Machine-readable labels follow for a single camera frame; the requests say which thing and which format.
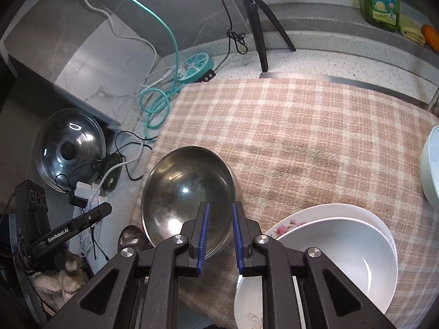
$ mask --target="black device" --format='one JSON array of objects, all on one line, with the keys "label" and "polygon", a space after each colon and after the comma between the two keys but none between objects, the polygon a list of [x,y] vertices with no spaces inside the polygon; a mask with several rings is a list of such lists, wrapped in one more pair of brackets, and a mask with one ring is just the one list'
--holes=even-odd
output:
[{"label": "black device", "polygon": [[263,235],[259,224],[233,203],[239,273],[262,276],[263,327],[301,328],[296,276],[308,329],[396,329],[383,313],[318,248],[304,252]]},{"label": "black device", "polygon": [[103,203],[52,230],[43,187],[25,180],[15,188],[15,201],[19,251],[25,270],[29,272],[63,269],[63,243],[111,214],[112,210],[109,203]]},{"label": "black device", "polygon": [[211,80],[214,76],[216,76],[215,72],[212,69],[209,69],[195,83],[206,83],[209,80]]},{"label": "black device", "polygon": [[287,43],[288,48],[295,52],[296,48],[288,37],[287,32],[280,24],[279,20],[271,11],[270,7],[262,0],[242,0],[244,3],[245,11],[247,17],[249,18],[250,28],[253,33],[253,38],[255,39],[256,50],[259,54],[259,60],[261,62],[261,69],[263,72],[268,71],[268,60],[267,60],[267,50],[265,48],[264,35],[262,32],[261,19],[259,18],[258,7],[265,13],[270,22],[275,26],[277,31],[280,33],[284,41]]},{"label": "black device", "polygon": [[[44,329],[175,329],[178,277],[198,277],[206,255],[210,207],[201,203],[197,217],[180,235],[137,253],[125,248],[114,256]],[[149,276],[145,286],[145,277]]]}]

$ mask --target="tripod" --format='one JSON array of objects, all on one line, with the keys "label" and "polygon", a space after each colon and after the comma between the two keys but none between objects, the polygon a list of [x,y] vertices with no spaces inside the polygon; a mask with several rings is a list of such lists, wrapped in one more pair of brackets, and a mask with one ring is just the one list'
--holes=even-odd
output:
[{"label": "tripod", "polygon": [[280,33],[284,41],[287,43],[291,51],[295,51],[296,48],[288,37],[284,28],[280,24],[279,20],[274,15],[270,7],[262,0],[242,0],[244,3],[245,11],[247,12],[247,17],[249,18],[250,28],[253,33],[253,38],[255,39],[256,50],[259,54],[259,59],[261,61],[261,69],[263,72],[268,71],[268,61],[267,61],[267,50],[265,48],[264,35],[262,33],[261,20],[259,18],[258,7],[265,13],[268,19],[271,21],[273,26],[276,27],[277,31]]}]

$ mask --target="metal ladle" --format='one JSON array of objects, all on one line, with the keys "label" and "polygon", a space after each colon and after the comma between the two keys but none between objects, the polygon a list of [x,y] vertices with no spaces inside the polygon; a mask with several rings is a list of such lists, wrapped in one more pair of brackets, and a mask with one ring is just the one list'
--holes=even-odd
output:
[{"label": "metal ladle", "polygon": [[117,243],[117,251],[120,252],[126,247],[131,247],[137,252],[141,252],[143,250],[151,249],[153,246],[142,230],[137,226],[128,225],[120,233],[119,241]]}]

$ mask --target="yellow sponge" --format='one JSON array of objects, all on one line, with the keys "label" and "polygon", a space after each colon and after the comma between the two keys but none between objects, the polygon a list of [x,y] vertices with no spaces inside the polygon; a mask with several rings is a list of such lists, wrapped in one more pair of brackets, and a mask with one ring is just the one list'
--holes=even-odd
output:
[{"label": "yellow sponge", "polygon": [[425,44],[424,35],[421,32],[419,25],[410,17],[400,15],[398,31],[412,41],[419,43],[421,46]]}]

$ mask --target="stainless steel bowl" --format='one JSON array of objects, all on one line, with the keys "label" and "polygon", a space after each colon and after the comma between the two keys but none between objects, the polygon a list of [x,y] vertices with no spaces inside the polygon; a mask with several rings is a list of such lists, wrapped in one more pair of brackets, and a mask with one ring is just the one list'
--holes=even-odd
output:
[{"label": "stainless steel bowl", "polygon": [[179,234],[195,219],[200,202],[210,204],[206,258],[231,238],[231,204],[242,191],[231,169],[208,149],[189,146],[163,157],[152,170],[142,196],[142,221],[153,246]]}]

